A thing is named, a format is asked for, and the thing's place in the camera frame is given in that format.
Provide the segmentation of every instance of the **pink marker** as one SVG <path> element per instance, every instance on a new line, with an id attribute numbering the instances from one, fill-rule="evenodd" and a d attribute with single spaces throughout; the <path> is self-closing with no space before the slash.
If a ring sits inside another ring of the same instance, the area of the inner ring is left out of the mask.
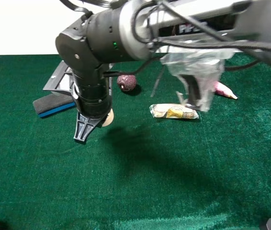
<path id="1" fill-rule="evenodd" d="M 231 89 L 229 89 L 227 86 L 223 85 L 222 83 L 218 81 L 215 83 L 215 93 L 225 96 L 225 97 L 237 99 L 237 96 L 233 94 Z"/>

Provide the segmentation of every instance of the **red ball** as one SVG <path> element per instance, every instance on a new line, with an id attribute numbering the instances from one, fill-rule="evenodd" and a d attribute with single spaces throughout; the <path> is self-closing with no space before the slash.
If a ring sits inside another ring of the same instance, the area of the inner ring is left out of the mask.
<path id="1" fill-rule="evenodd" d="M 134 75 L 121 75 L 117 78 L 117 85 L 122 91 L 131 91 L 136 87 L 136 77 Z"/>

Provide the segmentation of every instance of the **white wall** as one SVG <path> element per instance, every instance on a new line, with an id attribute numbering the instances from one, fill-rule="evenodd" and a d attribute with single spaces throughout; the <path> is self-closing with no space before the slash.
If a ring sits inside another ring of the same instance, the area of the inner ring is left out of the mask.
<path id="1" fill-rule="evenodd" d="M 94 13 L 105 10 L 72 2 Z M 0 55 L 56 54 L 56 36 L 81 15 L 59 0 L 0 0 Z"/>

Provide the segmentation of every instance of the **green felt tablecloth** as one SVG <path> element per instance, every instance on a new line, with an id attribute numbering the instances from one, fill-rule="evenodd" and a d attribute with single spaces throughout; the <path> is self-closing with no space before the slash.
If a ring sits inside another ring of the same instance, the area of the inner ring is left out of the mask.
<path id="1" fill-rule="evenodd" d="M 151 98 L 153 63 L 138 74 L 139 95 L 115 85 L 114 122 L 81 145 L 75 108 L 45 119 L 33 109 L 59 62 L 0 56 L 1 229 L 246 230 L 271 218 L 270 67 L 224 73 L 239 99 L 215 96 L 199 120 L 179 121 L 149 112 L 182 91 L 166 71 Z"/>

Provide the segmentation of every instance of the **pink object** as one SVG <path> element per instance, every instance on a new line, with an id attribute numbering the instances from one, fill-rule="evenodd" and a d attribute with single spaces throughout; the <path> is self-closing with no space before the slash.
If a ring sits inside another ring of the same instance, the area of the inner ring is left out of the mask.
<path id="1" fill-rule="evenodd" d="M 131 91 L 136 87 L 136 77 L 134 75 L 121 75 L 117 78 L 117 85 L 122 91 Z"/>
<path id="2" fill-rule="evenodd" d="M 227 86 L 223 85 L 222 83 L 218 81 L 215 83 L 215 93 L 225 96 L 225 97 L 237 99 L 237 96 L 233 94 L 231 89 L 229 89 Z"/>

